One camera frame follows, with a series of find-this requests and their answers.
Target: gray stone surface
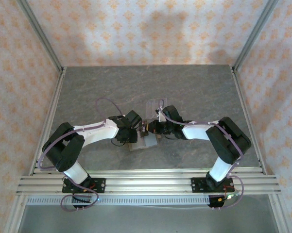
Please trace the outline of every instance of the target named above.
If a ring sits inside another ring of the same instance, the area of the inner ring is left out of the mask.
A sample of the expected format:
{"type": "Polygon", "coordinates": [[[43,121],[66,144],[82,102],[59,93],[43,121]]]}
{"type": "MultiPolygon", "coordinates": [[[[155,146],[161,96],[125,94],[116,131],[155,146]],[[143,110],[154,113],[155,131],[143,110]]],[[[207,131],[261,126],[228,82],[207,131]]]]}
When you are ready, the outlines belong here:
{"type": "MultiPolygon", "coordinates": [[[[112,99],[127,114],[146,116],[146,102],[167,98],[185,120],[232,118],[249,136],[229,66],[177,65],[131,67],[68,67],[58,101],[52,132],[63,122],[86,125],[102,118],[95,110],[99,97],[112,99]]],[[[106,117],[116,108],[102,100],[106,117]]],[[[136,151],[103,140],[82,149],[78,161],[85,169],[154,169],[212,167],[217,154],[209,141],[159,139],[159,145],[136,151]]],[[[241,166],[258,166],[252,147],[241,166]]]]}

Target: aluminum frame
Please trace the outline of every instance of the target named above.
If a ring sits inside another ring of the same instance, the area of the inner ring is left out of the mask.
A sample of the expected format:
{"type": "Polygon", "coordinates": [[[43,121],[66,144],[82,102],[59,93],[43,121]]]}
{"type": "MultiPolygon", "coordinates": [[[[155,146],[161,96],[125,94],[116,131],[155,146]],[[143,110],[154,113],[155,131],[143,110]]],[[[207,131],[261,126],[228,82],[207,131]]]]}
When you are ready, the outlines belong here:
{"type": "Polygon", "coordinates": [[[10,215],[3,230],[4,233],[17,233],[25,211],[28,196],[15,196],[10,215]]]}
{"type": "Polygon", "coordinates": [[[64,77],[66,74],[66,70],[67,70],[67,67],[64,67],[63,71],[61,71],[59,73],[59,76],[57,79],[57,84],[56,84],[54,92],[53,92],[52,100],[49,104],[48,113],[47,113],[47,116],[46,116],[44,124],[43,124],[43,130],[42,130],[42,133],[40,135],[39,142],[38,142],[37,148],[36,148],[35,153],[34,153],[34,159],[32,161],[32,164],[31,164],[31,167],[29,170],[28,175],[30,175],[30,176],[32,176],[34,173],[36,163],[37,163],[38,158],[41,155],[41,151],[42,151],[42,147],[43,147],[44,143],[49,139],[51,127],[52,127],[52,123],[53,123],[53,118],[55,115],[55,111],[56,111],[57,103],[59,100],[60,91],[62,89],[63,80],[64,80],[64,77]]]}
{"type": "Polygon", "coordinates": [[[252,46],[254,45],[261,30],[263,29],[264,25],[266,24],[269,16],[273,12],[273,9],[275,8],[277,2],[278,2],[278,0],[269,0],[267,2],[266,6],[264,7],[264,9],[261,12],[261,15],[260,15],[257,23],[255,24],[252,32],[250,33],[241,53],[239,54],[234,66],[233,66],[234,70],[239,70],[239,68],[243,64],[245,58],[249,54],[249,51],[251,50],[252,46]]]}
{"type": "Polygon", "coordinates": [[[38,36],[39,40],[41,41],[43,47],[45,48],[46,52],[50,56],[50,59],[54,63],[56,69],[61,71],[63,69],[60,61],[58,60],[49,40],[47,39],[46,35],[44,34],[37,18],[35,17],[29,3],[27,0],[17,0],[20,8],[23,10],[25,16],[27,17],[28,21],[30,22],[34,32],[38,36]]]}
{"type": "Polygon", "coordinates": [[[244,93],[243,93],[243,90],[242,90],[242,88],[240,86],[240,82],[239,82],[239,79],[238,79],[238,72],[233,70],[233,68],[231,67],[231,74],[232,74],[232,77],[233,77],[233,80],[234,80],[234,83],[235,83],[235,86],[236,86],[236,89],[237,89],[237,92],[238,92],[238,95],[239,95],[239,98],[240,98],[240,102],[241,102],[242,109],[243,109],[243,112],[244,112],[244,115],[245,115],[245,119],[246,119],[246,122],[247,122],[249,133],[250,133],[251,138],[252,138],[252,144],[253,144],[253,146],[255,148],[255,152],[256,152],[256,155],[258,157],[259,165],[262,168],[263,173],[267,174],[266,163],[265,163],[265,161],[264,161],[264,159],[262,157],[262,154],[261,154],[261,151],[260,151],[260,148],[259,148],[259,144],[258,144],[258,141],[257,141],[257,137],[256,137],[256,134],[255,134],[254,128],[253,128],[252,120],[251,120],[251,117],[249,115],[248,107],[245,104],[244,93]]]}
{"type": "Polygon", "coordinates": [[[289,213],[284,204],[283,195],[270,194],[269,200],[279,232],[292,233],[292,222],[289,219],[289,213]]]}
{"type": "MultiPolygon", "coordinates": [[[[147,171],[95,172],[91,177],[106,178],[104,195],[117,196],[156,196],[156,195],[192,195],[191,178],[205,177],[206,172],[190,171],[163,173],[147,171]]],[[[239,172],[244,183],[245,195],[279,194],[281,192],[276,176],[263,175],[261,172],[239,172]]],[[[17,188],[17,195],[63,195],[63,175],[34,175],[22,177],[17,188]]],[[[241,190],[238,179],[233,179],[234,186],[241,190]]],[[[218,195],[220,193],[197,193],[200,195],[218,195]]]]}

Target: transparent plastic object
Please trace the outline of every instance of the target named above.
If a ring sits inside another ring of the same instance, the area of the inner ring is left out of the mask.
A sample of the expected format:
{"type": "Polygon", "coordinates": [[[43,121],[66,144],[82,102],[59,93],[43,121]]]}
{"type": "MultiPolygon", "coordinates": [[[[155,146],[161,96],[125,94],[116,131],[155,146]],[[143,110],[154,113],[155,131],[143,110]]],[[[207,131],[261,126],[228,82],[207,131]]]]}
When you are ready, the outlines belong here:
{"type": "Polygon", "coordinates": [[[140,133],[137,132],[138,138],[136,143],[129,143],[128,148],[130,151],[149,148],[158,145],[156,135],[149,133],[148,136],[140,137],[140,133]]]}
{"type": "Polygon", "coordinates": [[[148,100],[146,104],[146,119],[156,119],[156,109],[159,108],[160,100],[164,100],[164,106],[168,106],[167,98],[148,100]]]}

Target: orange floral pattern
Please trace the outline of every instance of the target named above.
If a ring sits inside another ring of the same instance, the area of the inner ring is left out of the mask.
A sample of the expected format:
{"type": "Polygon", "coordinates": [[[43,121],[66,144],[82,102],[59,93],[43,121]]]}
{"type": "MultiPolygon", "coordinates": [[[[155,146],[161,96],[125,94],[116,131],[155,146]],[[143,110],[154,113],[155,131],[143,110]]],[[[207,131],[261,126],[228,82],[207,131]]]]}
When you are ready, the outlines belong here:
{"type": "Polygon", "coordinates": [[[64,66],[233,65],[267,0],[29,0],[64,66]]]}
{"type": "Polygon", "coordinates": [[[32,162],[57,76],[17,2],[0,0],[0,232],[32,162]]]}
{"type": "Polygon", "coordinates": [[[240,82],[268,167],[292,219],[292,0],[279,1],[240,69],[240,82]]]}

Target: clear plastic block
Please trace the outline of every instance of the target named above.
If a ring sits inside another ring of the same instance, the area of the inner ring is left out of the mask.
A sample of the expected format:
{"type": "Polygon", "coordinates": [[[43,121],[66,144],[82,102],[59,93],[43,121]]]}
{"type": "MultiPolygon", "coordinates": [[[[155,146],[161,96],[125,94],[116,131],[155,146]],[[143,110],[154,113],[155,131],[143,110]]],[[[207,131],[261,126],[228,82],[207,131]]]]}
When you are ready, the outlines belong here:
{"type": "Polygon", "coordinates": [[[164,106],[168,106],[167,98],[148,100],[146,104],[146,119],[156,119],[156,110],[159,109],[160,100],[164,100],[164,106]]]}

